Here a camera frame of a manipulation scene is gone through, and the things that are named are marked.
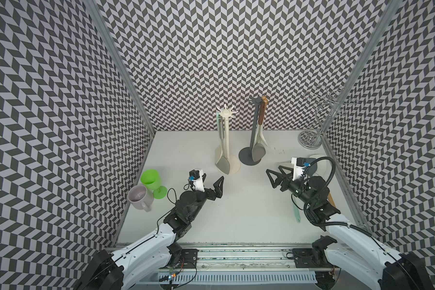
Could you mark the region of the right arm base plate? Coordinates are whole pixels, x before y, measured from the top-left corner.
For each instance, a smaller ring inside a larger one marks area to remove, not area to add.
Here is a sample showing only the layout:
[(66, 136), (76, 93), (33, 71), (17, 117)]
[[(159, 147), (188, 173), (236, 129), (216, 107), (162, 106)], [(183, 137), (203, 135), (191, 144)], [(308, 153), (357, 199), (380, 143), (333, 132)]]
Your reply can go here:
[(333, 268), (323, 253), (311, 248), (293, 248), (286, 253), (286, 258), (295, 263), (296, 268)]

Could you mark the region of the cream spatula wooden handle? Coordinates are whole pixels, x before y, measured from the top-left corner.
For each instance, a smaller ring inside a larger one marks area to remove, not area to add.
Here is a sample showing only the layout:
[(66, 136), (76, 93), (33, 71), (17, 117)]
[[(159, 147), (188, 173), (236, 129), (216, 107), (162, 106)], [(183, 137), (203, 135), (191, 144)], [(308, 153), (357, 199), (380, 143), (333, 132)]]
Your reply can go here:
[[(313, 159), (318, 159), (324, 157), (324, 155), (321, 154), (314, 154), (309, 156), (309, 158), (313, 158)], [(330, 171), (331, 171), (331, 163), (327, 160), (321, 160), (319, 161), (317, 164), (315, 164), (317, 169), (316, 171), (313, 173), (314, 176), (321, 176), (325, 181), (327, 181), (329, 175), (330, 175)], [(329, 203), (335, 207), (335, 203), (333, 201), (333, 198), (331, 196), (331, 194), (329, 193), (327, 196), (327, 200), (329, 201)]]

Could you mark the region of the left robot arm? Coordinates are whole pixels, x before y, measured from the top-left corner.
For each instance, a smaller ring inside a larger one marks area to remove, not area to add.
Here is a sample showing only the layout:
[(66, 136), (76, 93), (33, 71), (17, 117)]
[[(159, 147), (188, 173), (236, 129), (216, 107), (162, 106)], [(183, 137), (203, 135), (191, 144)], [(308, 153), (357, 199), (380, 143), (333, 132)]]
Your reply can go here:
[(72, 288), (74, 290), (128, 290), (148, 274), (176, 265), (182, 248), (177, 244), (192, 227), (206, 201), (223, 194), (224, 177), (213, 188), (205, 188), (206, 174), (189, 172), (190, 189), (174, 207), (157, 221), (157, 228), (136, 242), (111, 253), (101, 250), (92, 259)]

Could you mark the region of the grey spatula mint handle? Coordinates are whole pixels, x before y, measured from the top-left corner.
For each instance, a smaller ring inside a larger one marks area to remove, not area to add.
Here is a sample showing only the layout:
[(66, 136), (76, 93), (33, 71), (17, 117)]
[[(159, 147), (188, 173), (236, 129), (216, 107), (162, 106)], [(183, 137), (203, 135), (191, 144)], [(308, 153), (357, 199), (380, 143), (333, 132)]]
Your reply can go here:
[(306, 163), (308, 163), (310, 165), (310, 169), (308, 170), (307, 175), (309, 177), (312, 177), (316, 174), (317, 172), (317, 164), (315, 163), (316, 158), (307, 158), (306, 159)]

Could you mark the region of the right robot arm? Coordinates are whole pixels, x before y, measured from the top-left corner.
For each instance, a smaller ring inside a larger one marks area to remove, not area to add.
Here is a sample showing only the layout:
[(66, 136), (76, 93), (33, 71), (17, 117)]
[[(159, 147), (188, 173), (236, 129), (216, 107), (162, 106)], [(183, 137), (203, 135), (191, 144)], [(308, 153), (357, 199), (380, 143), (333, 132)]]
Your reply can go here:
[(424, 259), (402, 254), (379, 242), (366, 230), (352, 224), (327, 199), (327, 180), (303, 173), (293, 179), (292, 170), (266, 171), (273, 188), (290, 191), (303, 202), (303, 212), (315, 227), (328, 233), (312, 245), (316, 263), (330, 263), (345, 270), (372, 290), (432, 290)]

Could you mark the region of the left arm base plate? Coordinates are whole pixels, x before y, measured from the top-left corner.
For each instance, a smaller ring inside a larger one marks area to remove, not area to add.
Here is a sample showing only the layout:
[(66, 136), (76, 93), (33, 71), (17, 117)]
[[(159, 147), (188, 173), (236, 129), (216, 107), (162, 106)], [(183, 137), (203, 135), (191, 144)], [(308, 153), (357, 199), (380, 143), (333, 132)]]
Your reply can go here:
[(176, 250), (172, 253), (170, 261), (166, 267), (178, 269), (195, 269), (198, 260), (198, 249), (189, 248)]

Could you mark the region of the cream turner mint handle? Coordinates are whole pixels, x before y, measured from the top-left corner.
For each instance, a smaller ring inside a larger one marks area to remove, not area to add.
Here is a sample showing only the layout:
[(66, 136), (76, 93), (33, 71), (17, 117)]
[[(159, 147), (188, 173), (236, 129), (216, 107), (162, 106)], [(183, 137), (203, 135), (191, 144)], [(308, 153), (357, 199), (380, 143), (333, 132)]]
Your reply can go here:
[[(292, 175), (291, 171), (294, 170), (294, 166), (291, 163), (282, 162), (279, 165), (283, 166), (283, 167), (287, 167), (286, 171), (289, 172), (290, 175)], [(295, 219), (296, 219), (297, 223), (300, 223), (301, 222), (300, 210), (297, 207), (297, 203), (295, 202), (295, 200), (293, 200), (292, 203), (293, 203), (293, 210), (294, 210)]]

